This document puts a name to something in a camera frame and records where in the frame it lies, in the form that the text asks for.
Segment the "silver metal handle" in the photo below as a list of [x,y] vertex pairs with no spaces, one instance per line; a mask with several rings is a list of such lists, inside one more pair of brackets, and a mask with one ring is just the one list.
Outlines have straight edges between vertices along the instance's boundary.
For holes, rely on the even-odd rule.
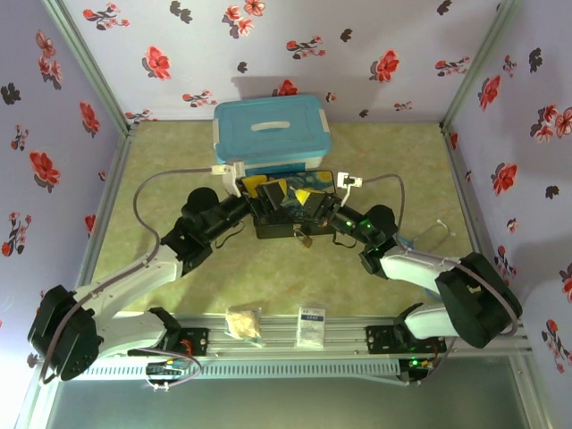
[[292,229],[293,236],[296,240],[298,240],[305,248],[312,247],[313,240],[310,236],[304,233],[301,224],[294,224]]

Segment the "blue lidded plastic storage box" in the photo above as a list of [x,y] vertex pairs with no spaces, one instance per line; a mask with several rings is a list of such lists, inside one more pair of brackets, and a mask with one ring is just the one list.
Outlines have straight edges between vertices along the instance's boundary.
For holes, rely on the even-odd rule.
[[214,109],[217,162],[248,172],[317,168],[332,148],[325,111],[310,94],[226,102]]

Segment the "clear plastic packet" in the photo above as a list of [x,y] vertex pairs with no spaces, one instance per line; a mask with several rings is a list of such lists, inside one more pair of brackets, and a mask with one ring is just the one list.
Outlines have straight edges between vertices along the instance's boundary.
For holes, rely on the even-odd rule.
[[437,219],[429,227],[415,236],[399,236],[400,242],[406,248],[412,248],[425,253],[433,253],[447,240],[454,238],[454,232],[443,220]]

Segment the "white blue paper packet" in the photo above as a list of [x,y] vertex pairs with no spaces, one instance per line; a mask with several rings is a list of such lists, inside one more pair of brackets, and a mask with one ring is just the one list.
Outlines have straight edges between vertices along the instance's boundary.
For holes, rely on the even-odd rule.
[[298,348],[321,349],[325,338],[324,308],[301,307],[299,309],[296,332],[296,346]]

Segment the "clear bag with beige contents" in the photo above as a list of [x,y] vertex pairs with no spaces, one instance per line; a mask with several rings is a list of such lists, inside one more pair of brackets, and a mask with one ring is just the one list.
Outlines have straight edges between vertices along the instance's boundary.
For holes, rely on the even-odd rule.
[[234,340],[263,348],[261,313],[261,307],[229,307],[224,317],[225,334]]

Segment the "small green circuit board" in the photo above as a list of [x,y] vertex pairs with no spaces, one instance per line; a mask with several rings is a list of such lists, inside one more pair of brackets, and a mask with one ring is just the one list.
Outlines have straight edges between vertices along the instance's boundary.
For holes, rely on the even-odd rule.
[[177,367],[172,359],[149,363],[145,368],[147,384],[154,391],[168,391],[174,383],[182,379],[184,373],[185,370]]

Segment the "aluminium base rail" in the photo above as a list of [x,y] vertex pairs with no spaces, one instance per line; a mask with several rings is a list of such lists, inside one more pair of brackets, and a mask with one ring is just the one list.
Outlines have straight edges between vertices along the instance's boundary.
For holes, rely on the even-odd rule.
[[327,317],[324,346],[305,349],[296,346],[297,317],[294,315],[264,315],[260,321],[261,348],[226,335],[226,323],[221,315],[194,315],[180,319],[186,328],[209,330],[206,356],[218,360],[363,358],[367,355],[366,327],[380,322],[378,318],[364,316]]

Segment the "aluminium frame post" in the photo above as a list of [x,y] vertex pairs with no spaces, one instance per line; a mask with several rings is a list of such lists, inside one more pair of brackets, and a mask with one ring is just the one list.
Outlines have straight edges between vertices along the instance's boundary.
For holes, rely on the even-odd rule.
[[469,93],[477,81],[479,72],[485,66],[489,55],[495,49],[498,41],[503,36],[503,33],[512,20],[512,16],[518,9],[519,4],[520,0],[499,0],[494,19],[485,34],[484,41],[480,45],[475,58],[472,60],[472,63],[469,66],[455,96],[453,97],[445,116],[439,123],[442,134],[444,134],[451,126],[456,115],[459,113],[466,99],[469,97]]
[[116,128],[123,136],[130,134],[131,126],[124,117],[120,104],[109,86],[104,74],[92,55],[88,44],[75,24],[63,0],[39,0],[55,23],[76,61],[96,91]]

